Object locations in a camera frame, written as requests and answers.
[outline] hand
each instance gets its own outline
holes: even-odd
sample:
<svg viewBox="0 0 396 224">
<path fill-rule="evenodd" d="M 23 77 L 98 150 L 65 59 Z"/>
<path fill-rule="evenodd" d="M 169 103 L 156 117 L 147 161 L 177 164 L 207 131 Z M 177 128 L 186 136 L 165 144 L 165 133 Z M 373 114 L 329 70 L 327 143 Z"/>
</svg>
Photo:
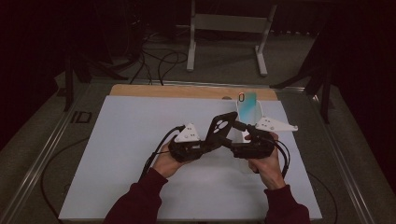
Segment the hand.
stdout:
<svg viewBox="0 0 396 224">
<path fill-rule="evenodd" d="M 278 139 L 276 133 L 270 133 L 275 140 Z M 257 173 L 260 173 L 262 183 L 268 189 L 281 189 L 286 186 L 285 180 L 280 171 L 279 158 L 277 156 L 277 148 L 274 148 L 271 156 L 263 159 L 248 159 L 249 168 Z"/>
<path fill-rule="evenodd" d="M 165 178 L 171 177 L 182 165 L 189 163 L 190 161 L 178 162 L 176 161 L 171 153 L 169 152 L 169 142 L 163 145 L 161 148 L 161 154 L 158 155 L 157 160 L 152 165 L 152 168 L 156 170 L 160 175 Z"/>
</svg>

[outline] maroon sleeve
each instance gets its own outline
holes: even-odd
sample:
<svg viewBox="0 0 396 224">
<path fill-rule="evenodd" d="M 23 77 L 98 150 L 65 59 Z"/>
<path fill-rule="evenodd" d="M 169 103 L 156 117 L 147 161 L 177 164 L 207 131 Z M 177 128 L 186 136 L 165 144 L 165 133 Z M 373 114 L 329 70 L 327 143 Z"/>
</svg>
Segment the maroon sleeve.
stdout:
<svg viewBox="0 0 396 224">
<path fill-rule="evenodd" d="M 265 189 L 268 198 L 268 212 L 265 218 L 266 224 L 280 223 L 310 223 L 308 209 L 298 204 L 291 195 L 290 185 L 282 189 Z"/>
<path fill-rule="evenodd" d="M 104 224 L 156 223 L 161 206 L 160 191 L 168 182 L 152 168 L 120 197 L 108 212 Z"/>
</svg>

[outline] gray floor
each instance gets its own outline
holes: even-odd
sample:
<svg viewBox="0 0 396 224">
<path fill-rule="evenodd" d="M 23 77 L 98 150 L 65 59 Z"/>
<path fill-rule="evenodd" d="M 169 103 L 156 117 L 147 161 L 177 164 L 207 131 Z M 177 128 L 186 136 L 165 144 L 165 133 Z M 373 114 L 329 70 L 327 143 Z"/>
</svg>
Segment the gray floor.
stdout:
<svg viewBox="0 0 396 224">
<path fill-rule="evenodd" d="M 208 41 L 202 38 L 197 42 L 195 70 L 192 73 L 187 72 L 186 63 L 180 63 L 166 75 L 164 83 L 173 84 L 172 81 L 182 81 L 184 83 L 225 84 L 226 86 L 276 84 L 297 74 L 314 42 L 314 39 L 307 36 L 270 35 L 264 52 L 269 75 L 261 77 L 253 51 L 257 40 L 259 38 L 256 36 L 250 36 L 241 41 Z M 188 38 L 184 35 L 174 41 L 155 35 L 145 48 L 147 52 L 161 58 L 169 51 L 157 50 L 158 48 L 169 48 L 187 53 L 188 44 Z M 159 61 L 148 55 L 146 59 L 150 72 L 144 69 L 138 77 L 139 83 L 149 83 L 147 80 L 149 73 L 154 78 L 157 76 Z M 166 58 L 168 61 L 176 59 L 175 55 Z M 171 64 L 163 63 L 162 73 L 170 66 Z M 133 66 L 121 74 L 132 77 L 137 68 L 138 66 Z M 57 80 L 62 87 L 63 76 L 59 75 Z M 306 81 L 302 80 L 293 86 L 303 87 Z M 79 98 L 71 109 L 70 116 L 75 111 L 91 112 L 91 122 L 69 123 L 70 117 L 68 118 L 63 112 L 64 98 L 54 95 L 0 152 L 2 176 L 0 211 L 2 215 L 41 150 L 50 147 L 46 143 L 49 138 L 54 138 L 52 132 L 59 129 L 58 122 L 66 120 L 67 125 L 64 126 L 62 137 L 56 138 L 59 141 L 56 146 L 53 146 L 53 153 L 60 152 L 64 148 L 68 149 L 61 152 L 50 163 L 44 179 L 46 194 L 56 211 L 60 211 L 67 186 L 72 181 L 87 141 L 73 144 L 89 137 L 101 105 L 114 83 L 117 82 L 97 75 L 92 84 L 76 86 L 79 90 L 77 91 Z M 305 168 L 312 174 L 310 180 L 323 215 L 322 220 L 312 223 L 334 223 L 336 218 L 336 223 L 396 223 L 395 195 L 380 172 L 370 148 L 339 91 L 332 87 L 330 125 L 323 124 L 318 116 L 315 101 L 305 94 L 297 91 L 279 91 L 277 96 L 285 107 L 290 123 L 295 123 L 300 128 L 294 136 Z M 352 180 L 346 179 L 348 174 L 352 175 Z M 35 181 L 37 179 L 33 180 L 32 191 L 26 192 L 26 201 L 21 202 L 21 209 L 17 211 L 11 223 L 57 222 L 43 200 L 39 181 L 34 185 Z M 350 186 L 356 186 L 357 189 L 351 189 Z M 362 203 L 367 206 L 368 215 L 361 214 L 358 204 L 354 204 L 359 201 L 356 198 L 363 198 Z M 365 217 L 372 217 L 374 221 L 370 219 L 364 221 Z"/>
</svg>

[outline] person's right hand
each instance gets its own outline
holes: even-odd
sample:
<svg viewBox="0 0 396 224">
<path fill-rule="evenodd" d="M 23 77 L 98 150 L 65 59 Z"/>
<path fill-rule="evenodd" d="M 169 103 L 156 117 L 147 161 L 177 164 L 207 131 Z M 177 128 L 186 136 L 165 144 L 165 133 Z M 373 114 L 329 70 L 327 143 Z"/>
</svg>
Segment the person's right hand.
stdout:
<svg viewBox="0 0 396 224">
<path fill-rule="evenodd" d="M 276 133 L 270 133 L 275 140 L 278 139 Z M 279 158 L 277 156 L 277 148 L 274 148 L 271 156 L 263 159 L 247 159 L 249 168 L 260 173 L 262 183 L 268 189 L 281 189 L 286 186 L 285 180 L 280 171 Z"/>
</svg>

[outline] white desk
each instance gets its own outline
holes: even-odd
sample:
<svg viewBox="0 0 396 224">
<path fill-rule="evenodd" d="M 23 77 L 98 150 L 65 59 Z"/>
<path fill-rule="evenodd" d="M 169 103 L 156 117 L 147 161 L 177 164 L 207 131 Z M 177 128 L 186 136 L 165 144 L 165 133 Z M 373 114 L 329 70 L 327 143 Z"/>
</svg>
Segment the white desk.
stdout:
<svg viewBox="0 0 396 224">
<path fill-rule="evenodd" d="M 287 121 L 279 101 L 262 101 L 262 109 L 268 117 Z M 107 96 L 59 218 L 104 218 L 137 181 L 146 159 L 169 130 L 192 122 L 205 137 L 213 117 L 235 110 L 230 100 Z M 308 207 L 311 218 L 321 218 L 293 134 L 280 133 L 279 140 L 290 150 L 286 181 L 296 201 Z M 161 192 L 158 219 L 263 219 L 268 209 L 264 185 L 258 175 L 244 173 L 239 161 L 222 147 L 183 166 Z"/>
<path fill-rule="evenodd" d="M 276 12 L 276 5 L 271 6 L 271 10 L 267 18 L 252 17 L 236 17 L 227 15 L 208 15 L 195 13 L 195 0 L 191 0 L 191 28 L 190 28 L 190 46 L 187 60 L 187 70 L 194 70 L 195 62 L 195 30 L 217 30 L 217 31 L 238 31 L 248 33 L 262 34 L 260 45 L 256 46 L 256 58 L 260 69 L 260 75 L 267 76 L 267 68 L 265 66 L 262 51 L 270 32 L 272 20 Z"/>
</svg>

